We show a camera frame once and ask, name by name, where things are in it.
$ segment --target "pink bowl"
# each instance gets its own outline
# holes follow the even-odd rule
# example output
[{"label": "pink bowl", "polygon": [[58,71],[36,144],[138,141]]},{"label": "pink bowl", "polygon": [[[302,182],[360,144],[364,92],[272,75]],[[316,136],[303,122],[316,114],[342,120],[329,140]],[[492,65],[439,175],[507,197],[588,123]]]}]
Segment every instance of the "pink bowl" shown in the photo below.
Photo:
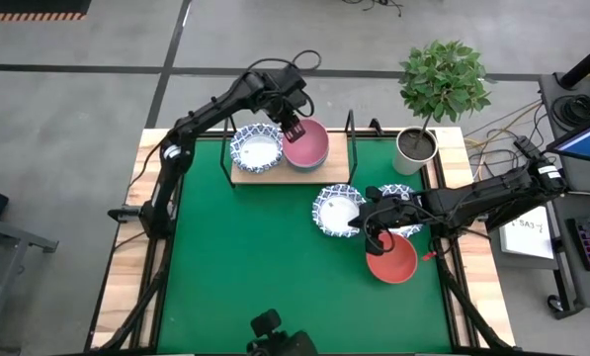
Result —
[{"label": "pink bowl", "polygon": [[301,120],[305,134],[295,142],[284,137],[284,156],[292,165],[310,168],[322,163],[330,148],[330,138],[325,127],[312,119]]}]

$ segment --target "soil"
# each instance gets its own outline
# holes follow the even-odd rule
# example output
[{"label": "soil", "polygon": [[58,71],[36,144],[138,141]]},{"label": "soil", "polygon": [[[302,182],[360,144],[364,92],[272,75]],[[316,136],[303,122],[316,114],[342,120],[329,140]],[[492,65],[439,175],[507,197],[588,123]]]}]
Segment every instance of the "soil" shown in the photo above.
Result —
[{"label": "soil", "polygon": [[435,150],[435,142],[431,140],[431,137],[424,133],[422,139],[417,142],[420,135],[419,130],[405,131],[400,134],[398,145],[402,153],[407,157],[415,160],[425,160],[429,158]]}]

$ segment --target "gray floor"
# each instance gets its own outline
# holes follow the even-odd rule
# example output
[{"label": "gray floor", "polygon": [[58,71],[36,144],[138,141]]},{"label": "gray floor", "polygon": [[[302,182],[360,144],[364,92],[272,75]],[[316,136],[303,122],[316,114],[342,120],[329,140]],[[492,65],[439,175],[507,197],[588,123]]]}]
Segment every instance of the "gray floor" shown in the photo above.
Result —
[{"label": "gray floor", "polygon": [[[367,2],[194,0],[175,65],[244,67],[311,47],[322,52],[324,69],[399,70],[413,45],[461,39],[483,53],[490,72],[541,73],[564,70],[590,50],[590,0],[400,2],[402,18],[381,6],[362,12]],[[162,65],[180,4],[93,0],[83,22],[0,24],[0,63]],[[231,79],[172,76],[156,126],[170,127]],[[11,197],[6,219],[61,241],[54,255],[34,252],[27,259],[0,325],[0,345],[22,346],[24,355],[82,349],[117,228],[105,213],[125,197],[157,82],[157,75],[0,72],[0,191]],[[395,79],[307,82],[316,117],[328,127],[342,126],[349,109],[359,125],[373,117],[385,126],[420,124],[403,108]],[[493,105],[455,124],[465,133],[539,98],[535,83],[488,87]],[[529,135],[531,119],[512,130]],[[238,124],[258,120],[266,121],[237,117]],[[489,129],[471,137],[483,140]],[[540,131],[550,140],[546,121]],[[511,148],[511,140],[491,147]],[[555,293],[550,272],[499,268],[499,275],[519,346],[590,354],[590,311],[556,321],[545,308],[545,297]]]}]

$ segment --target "white bowl with blue pattern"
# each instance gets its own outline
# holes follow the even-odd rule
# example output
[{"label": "white bowl with blue pattern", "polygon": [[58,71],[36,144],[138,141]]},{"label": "white bowl with blue pattern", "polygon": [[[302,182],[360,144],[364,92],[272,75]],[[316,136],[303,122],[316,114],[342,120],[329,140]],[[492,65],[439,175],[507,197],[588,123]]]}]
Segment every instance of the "white bowl with blue pattern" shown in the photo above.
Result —
[{"label": "white bowl with blue pattern", "polygon": [[284,134],[266,124],[240,128],[230,144],[231,159],[239,169],[262,173],[278,165],[284,157]]},{"label": "white bowl with blue pattern", "polygon": [[364,202],[361,193],[350,185],[325,187],[312,203],[312,219],[326,235],[352,237],[360,230],[347,223],[358,216],[358,207]]},{"label": "white bowl with blue pattern", "polygon": [[[382,192],[383,196],[387,196],[390,194],[399,195],[400,198],[404,201],[408,201],[410,199],[409,194],[414,192],[414,190],[411,187],[404,184],[386,184],[379,187],[379,189]],[[391,231],[392,233],[396,233],[404,237],[409,237],[413,233],[420,232],[421,230],[422,224],[389,229],[389,231]]]}]

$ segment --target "green table surface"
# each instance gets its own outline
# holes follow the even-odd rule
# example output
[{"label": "green table surface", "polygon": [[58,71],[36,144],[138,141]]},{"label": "green table surface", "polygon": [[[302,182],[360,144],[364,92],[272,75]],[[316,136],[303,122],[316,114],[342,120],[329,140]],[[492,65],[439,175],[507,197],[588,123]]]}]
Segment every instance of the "green table surface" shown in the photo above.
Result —
[{"label": "green table surface", "polygon": [[[353,185],[402,183],[393,140],[359,140]],[[364,237],[324,235],[312,221],[323,185],[237,186],[219,168],[220,142],[199,141],[186,175],[158,351],[243,353],[250,320],[270,308],[289,333],[303,329],[322,353],[451,350],[435,260],[400,285],[377,280]],[[427,253],[428,228],[410,237]]]}]

